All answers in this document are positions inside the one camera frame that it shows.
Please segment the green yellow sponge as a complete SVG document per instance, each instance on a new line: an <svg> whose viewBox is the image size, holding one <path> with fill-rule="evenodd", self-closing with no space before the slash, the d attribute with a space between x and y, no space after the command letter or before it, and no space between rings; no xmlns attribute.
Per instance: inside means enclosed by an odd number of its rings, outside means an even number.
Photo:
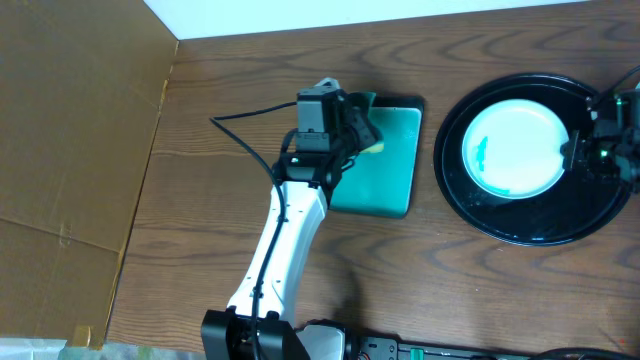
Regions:
<svg viewBox="0 0 640 360"><path fill-rule="evenodd" d="M374 92L354 92L348 95L353 120L351 127L357 137L359 153L377 153L384 149L383 136L369 119L376 94Z"/></svg>

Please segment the mint green plate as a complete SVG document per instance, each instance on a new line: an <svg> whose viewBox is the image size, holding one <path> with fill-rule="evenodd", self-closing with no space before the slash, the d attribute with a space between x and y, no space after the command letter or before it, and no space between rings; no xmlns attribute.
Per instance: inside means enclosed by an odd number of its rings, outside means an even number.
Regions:
<svg viewBox="0 0 640 360"><path fill-rule="evenodd" d="M464 168L482 190L521 200L551 189L563 176L561 146L569 141L561 119L531 100L497 102L476 115L461 145Z"/></svg>

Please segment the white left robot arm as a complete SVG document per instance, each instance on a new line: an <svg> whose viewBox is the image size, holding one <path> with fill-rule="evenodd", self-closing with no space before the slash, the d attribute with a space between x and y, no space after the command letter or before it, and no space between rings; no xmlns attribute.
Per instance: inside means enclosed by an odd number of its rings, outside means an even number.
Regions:
<svg viewBox="0 0 640 360"><path fill-rule="evenodd" d="M249 268L225 310L201 325L209 359L351 359L357 343L337 325L294 325L299 284L334 189L381 135L368 118L375 96L347 93L327 78L298 92L298 125L273 165L268 217Z"/></svg>

